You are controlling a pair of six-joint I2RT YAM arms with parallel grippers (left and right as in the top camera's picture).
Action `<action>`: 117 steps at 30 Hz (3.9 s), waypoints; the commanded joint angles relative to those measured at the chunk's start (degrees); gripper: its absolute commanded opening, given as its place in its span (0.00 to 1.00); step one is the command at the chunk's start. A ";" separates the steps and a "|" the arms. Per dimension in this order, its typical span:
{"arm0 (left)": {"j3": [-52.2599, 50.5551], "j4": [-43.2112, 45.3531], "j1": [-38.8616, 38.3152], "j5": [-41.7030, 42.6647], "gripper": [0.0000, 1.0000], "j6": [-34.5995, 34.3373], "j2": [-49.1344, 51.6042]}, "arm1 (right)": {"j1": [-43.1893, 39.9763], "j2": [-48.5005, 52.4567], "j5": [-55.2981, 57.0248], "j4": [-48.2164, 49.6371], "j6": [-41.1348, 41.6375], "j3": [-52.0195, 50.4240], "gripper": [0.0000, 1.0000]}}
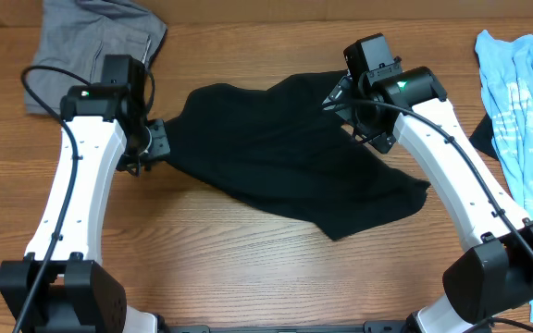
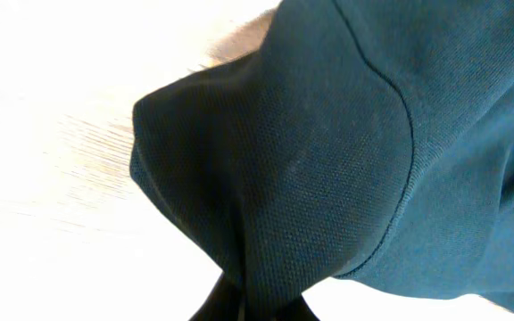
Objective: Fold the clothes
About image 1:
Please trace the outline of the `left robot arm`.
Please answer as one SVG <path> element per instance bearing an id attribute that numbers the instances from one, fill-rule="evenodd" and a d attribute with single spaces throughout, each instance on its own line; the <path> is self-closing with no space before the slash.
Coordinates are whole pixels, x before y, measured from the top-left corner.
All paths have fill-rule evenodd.
<path id="1" fill-rule="evenodd" d="M 19 261 L 0 265 L 0 293 L 17 332 L 167 331 L 164 318 L 129 306 L 102 266 L 112 179 L 134 177 L 170 155 L 162 119 L 149 119 L 152 78 L 130 55 L 106 55 L 97 83 L 80 79 L 55 112 L 62 146 L 41 222 Z"/>

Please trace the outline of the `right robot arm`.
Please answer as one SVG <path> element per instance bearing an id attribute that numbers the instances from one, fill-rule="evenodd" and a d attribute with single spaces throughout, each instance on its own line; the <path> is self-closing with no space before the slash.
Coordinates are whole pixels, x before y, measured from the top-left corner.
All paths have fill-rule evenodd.
<path id="1" fill-rule="evenodd" d="M 401 321 L 366 322 L 365 331 L 490 331 L 504 311 L 533 301 L 533 219 L 492 176 L 429 68 L 404 70 L 380 33 L 343 55 L 347 74 L 323 110 L 381 153 L 402 145 L 445 205 L 463 249 L 443 274 L 438 300 Z"/>

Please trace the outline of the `black polo shirt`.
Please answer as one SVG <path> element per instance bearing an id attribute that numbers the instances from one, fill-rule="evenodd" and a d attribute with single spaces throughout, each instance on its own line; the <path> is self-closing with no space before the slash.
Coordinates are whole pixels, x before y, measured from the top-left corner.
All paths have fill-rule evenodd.
<path id="1" fill-rule="evenodd" d="M 192 91 L 167 121 L 168 163 L 267 213 L 337 241 L 412 216 L 429 183 L 378 159 L 320 105 L 342 72 L 304 73 L 261 90 Z"/>

